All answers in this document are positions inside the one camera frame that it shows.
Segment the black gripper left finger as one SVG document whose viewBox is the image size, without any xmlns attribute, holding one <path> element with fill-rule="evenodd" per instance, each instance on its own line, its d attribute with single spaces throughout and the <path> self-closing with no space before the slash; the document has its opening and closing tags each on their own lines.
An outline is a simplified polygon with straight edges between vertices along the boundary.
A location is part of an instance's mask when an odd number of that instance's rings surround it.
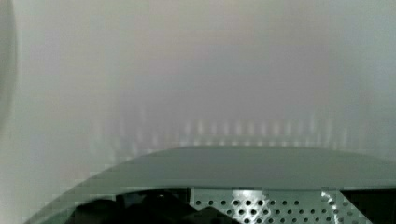
<svg viewBox="0 0 396 224">
<path fill-rule="evenodd" d="M 122 196 L 79 205 L 66 224 L 241 224 L 213 207 L 197 210 L 170 192 L 146 191 L 138 196 L 141 201 L 129 206 Z"/>
</svg>

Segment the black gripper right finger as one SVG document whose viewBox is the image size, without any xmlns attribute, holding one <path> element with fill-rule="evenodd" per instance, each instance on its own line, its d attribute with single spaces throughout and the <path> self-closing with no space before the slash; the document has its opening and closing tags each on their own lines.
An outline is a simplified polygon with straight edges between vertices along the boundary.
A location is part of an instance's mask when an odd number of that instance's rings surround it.
<svg viewBox="0 0 396 224">
<path fill-rule="evenodd" d="M 343 190 L 373 224 L 396 224 L 396 189 Z"/>
</svg>

